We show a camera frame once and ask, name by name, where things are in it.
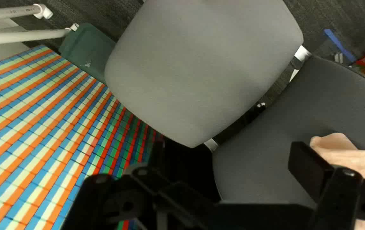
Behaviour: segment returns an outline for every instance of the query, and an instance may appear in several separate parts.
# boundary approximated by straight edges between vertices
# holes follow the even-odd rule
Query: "gray chair seat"
[[[312,199],[287,170],[290,144],[333,132],[365,149],[365,77],[311,57],[270,108],[214,153],[222,199],[312,207]]]

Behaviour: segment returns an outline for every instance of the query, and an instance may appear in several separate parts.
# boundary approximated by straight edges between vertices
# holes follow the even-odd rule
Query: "gray fabric upholstery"
[[[195,147],[247,111],[301,44],[282,0],[149,0],[118,41],[105,80],[140,119]]]
[[[270,108],[214,153],[222,198],[314,205],[287,170],[290,144],[333,132],[365,149],[365,77],[311,57]]]

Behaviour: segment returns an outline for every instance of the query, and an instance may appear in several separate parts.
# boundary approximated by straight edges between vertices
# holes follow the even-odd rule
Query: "gray chair backrest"
[[[140,119],[195,147],[256,103],[302,42],[282,0],[148,0],[105,80]]]

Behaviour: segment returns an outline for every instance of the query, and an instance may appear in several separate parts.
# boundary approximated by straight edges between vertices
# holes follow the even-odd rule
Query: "colorful striped rug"
[[[0,229],[59,229],[87,176],[119,178],[158,136],[45,46],[0,61]]]

